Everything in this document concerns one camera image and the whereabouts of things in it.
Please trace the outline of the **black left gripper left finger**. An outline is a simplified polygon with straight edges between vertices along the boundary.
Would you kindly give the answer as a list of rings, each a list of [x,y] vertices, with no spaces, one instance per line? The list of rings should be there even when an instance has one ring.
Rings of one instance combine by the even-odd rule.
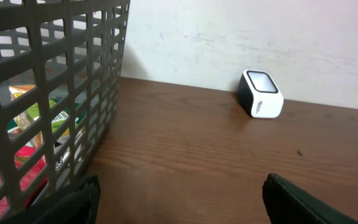
[[[74,184],[54,192],[23,212],[0,222],[3,224],[94,224],[100,196],[98,176],[82,177]]]

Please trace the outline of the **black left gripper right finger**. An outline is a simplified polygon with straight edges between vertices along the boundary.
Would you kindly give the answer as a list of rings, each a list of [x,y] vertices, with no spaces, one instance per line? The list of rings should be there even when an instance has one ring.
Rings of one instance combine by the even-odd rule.
[[[271,223],[358,222],[276,173],[267,176],[262,186],[262,198]]]

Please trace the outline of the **green tea drink carton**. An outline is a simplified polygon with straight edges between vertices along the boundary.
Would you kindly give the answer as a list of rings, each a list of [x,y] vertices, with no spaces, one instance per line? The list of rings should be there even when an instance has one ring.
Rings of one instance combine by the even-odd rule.
[[[9,92],[11,94],[11,100],[16,100],[28,91],[31,91],[35,88],[35,85],[17,85],[17,86],[9,86]],[[39,104],[35,103],[25,111],[20,113],[14,118],[14,121],[18,125],[18,127],[23,131],[27,129],[31,124],[36,122],[40,118],[40,110]],[[69,118],[69,114],[66,111],[61,111],[59,114],[54,117],[51,121],[52,132],[54,133],[56,130],[60,128],[60,126]],[[31,140],[31,145],[34,148],[38,148],[43,143],[42,132],[36,134]]]

